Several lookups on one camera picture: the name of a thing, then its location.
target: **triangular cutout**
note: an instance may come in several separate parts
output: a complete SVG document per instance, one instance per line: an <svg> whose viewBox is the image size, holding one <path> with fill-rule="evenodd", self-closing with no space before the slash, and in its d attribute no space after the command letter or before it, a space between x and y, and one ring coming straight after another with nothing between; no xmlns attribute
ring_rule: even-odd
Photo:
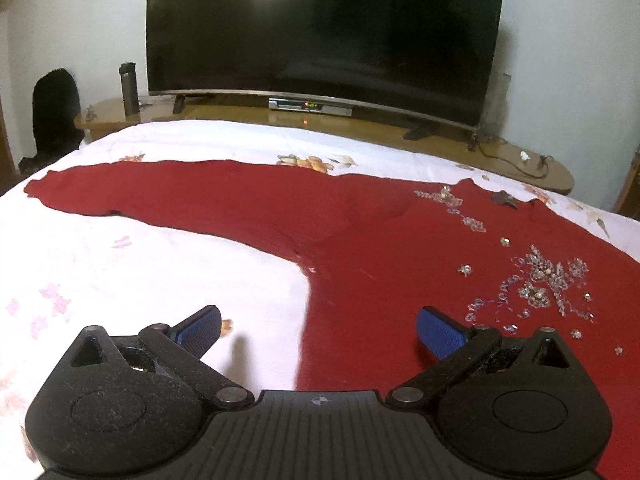
<svg viewBox="0 0 640 480"><path fill-rule="evenodd" d="M552 366L553 368L568 368L564 354L562 353L558 343L553 339L545 339L540 344L540 348L533 358L533 363L543 366Z"/></svg>
<svg viewBox="0 0 640 480"><path fill-rule="evenodd" d="M105 358L102 354L102 349L97 339L88 337L82 343L78 353L71 361L71 366L74 368L80 366L99 365L105 362Z"/></svg>

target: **television screen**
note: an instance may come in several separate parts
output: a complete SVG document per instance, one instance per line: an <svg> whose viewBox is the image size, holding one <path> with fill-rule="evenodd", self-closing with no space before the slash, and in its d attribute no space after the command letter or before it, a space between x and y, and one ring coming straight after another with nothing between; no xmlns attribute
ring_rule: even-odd
<svg viewBox="0 0 640 480"><path fill-rule="evenodd" d="M331 98L477 126L502 0L148 0L151 93Z"/></svg>

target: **wall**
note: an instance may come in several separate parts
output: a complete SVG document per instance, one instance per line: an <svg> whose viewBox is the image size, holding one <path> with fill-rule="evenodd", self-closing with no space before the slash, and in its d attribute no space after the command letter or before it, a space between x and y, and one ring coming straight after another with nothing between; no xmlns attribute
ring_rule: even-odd
<svg viewBox="0 0 640 480"><path fill-rule="evenodd" d="M0 34L8 37L10 70L2 70L0 40L0 96L14 161L35 153L31 95L50 70L72 73L83 107L121 94L118 68L126 61L137 64L146 92L146 0L13 0L5 14Z"/></svg>
<svg viewBox="0 0 640 480"><path fill-rule="evenodd" d="M0 18L0 35L8 34L8 54L0 38L0 95L15 160L34 153L31 92L49 70L68 69L87 106L118 96L117 69L133 61L145 93L145 1L12 2L6 30ZM638 16L640 0L503 4L497 65L512 78L502 134L567 165L574 196L605 208L640 143Z"/></svg>

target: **bed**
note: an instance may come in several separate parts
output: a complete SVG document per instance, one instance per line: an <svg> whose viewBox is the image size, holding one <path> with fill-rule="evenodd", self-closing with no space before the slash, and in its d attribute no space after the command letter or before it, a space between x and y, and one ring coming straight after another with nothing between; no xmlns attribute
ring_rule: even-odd
<svg viewBox="0 0 640 480"><path fill-rule="evenodd" d="M141 124L82 145L31 180L49 170L120 160L227 159L332 176L358 173L443 185L471 179L524 202L538 199L640 261L640 224L633 220L434 156L295 128L224 121ZM129 335L153 322L175 324L216 304L234 330L203 361L254 394L295 387L310 291L299 266L226 238L56 211L28 198L26 184L0 198L2 478L28 480L42 471L24 443L24 415L68 345L90 324ZM617 478L630 478L624 472L631 471L632 460Z"/></svg>

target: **red fabric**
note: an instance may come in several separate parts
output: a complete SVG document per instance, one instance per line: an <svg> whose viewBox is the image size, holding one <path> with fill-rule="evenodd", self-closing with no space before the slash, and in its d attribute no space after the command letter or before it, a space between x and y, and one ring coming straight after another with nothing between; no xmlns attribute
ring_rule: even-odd
<svg viewBox="0 0 640 480"><path fill-rule="evenodd" d="M416 194L422 184L358 174L327 176L287 166L233 161L118 162L49 172L26 187L30 196L66 212L101 216L118 212L152 225L231 238L296 261L311 284L303 332L298 389L376 388L383 394L419 373L429 357L415 336L425 304L465 322L476 298L496 300L500 284L521 275L514 259L536 246L561 263L581 258L586 285L564 296L594 321L533 309L517 282L506 306L478 311L476 322L518 326L519 336L555 326L605 397L614 431L599 471L608 479L636 478L640 426L640 265L542 202L517 210L495 205L491 193L465 180L451 187L462 199L455 211ZM463 218L482 222L472 230ZM502 237L510 244L500 243ZM465 277L458 271L470 265ZM585 292L592 298L584 299ZM517 314L529 308L531 316ZM582 339L570 336L580 330ZM623 353L614 349L620 346Z"/></svg>

